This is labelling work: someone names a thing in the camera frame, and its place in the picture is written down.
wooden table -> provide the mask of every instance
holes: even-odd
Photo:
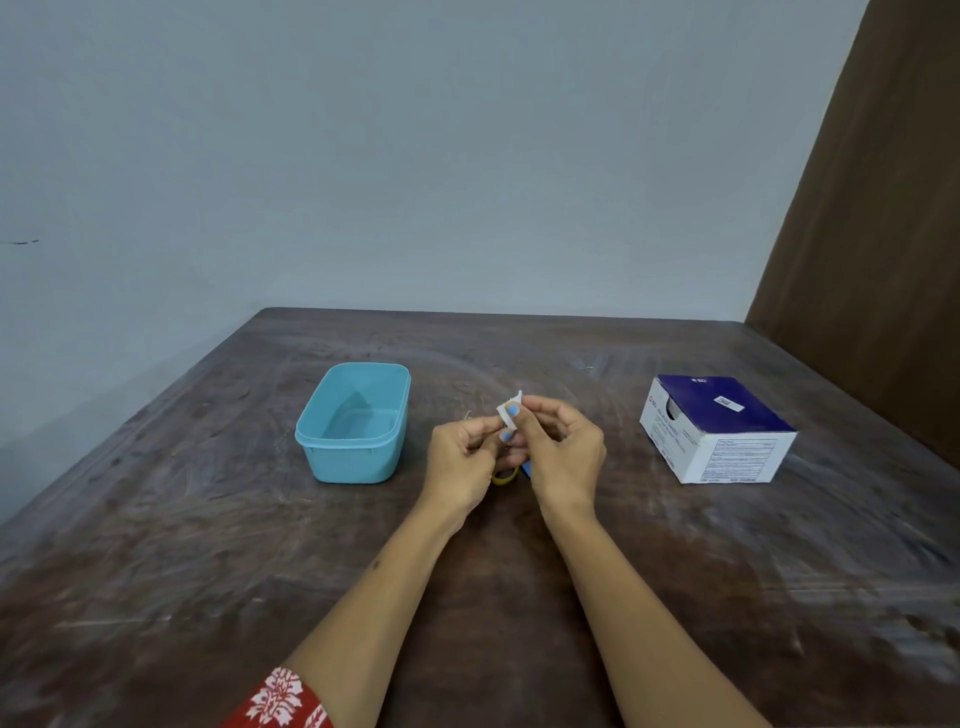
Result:
[[[383,485],[321,485],[294,441],[350,360],[413,375]],[[776,481],[679,485],[637,422],[658,372],[737,376],[799,429]],[[0,724],[214,726],[403,519],[431,427],[518,388],[603,427],[600,520],[774,724],[960,723],[960,475],[750,329],[272,308],[5,527]],[[492,489],[437,565],[381,725],[617,724],[526,481]]]

light blue plastic container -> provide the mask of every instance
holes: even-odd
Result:
[[[323,483],[380,483],[394,474],[407,431],[410,372],[369,361],[331,367],[297,421]]]

white wall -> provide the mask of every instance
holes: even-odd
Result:
[[[0,518],[267,305],[742,320],[864,5],[3,3]]]

bd box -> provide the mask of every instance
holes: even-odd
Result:
[[[769,483],[797,437],[732,376],[657,375],[640,424],[682,483]]]

brown panel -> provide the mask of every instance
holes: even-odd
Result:
[[[960,2],[870,3],[747,323],[960,465]]]

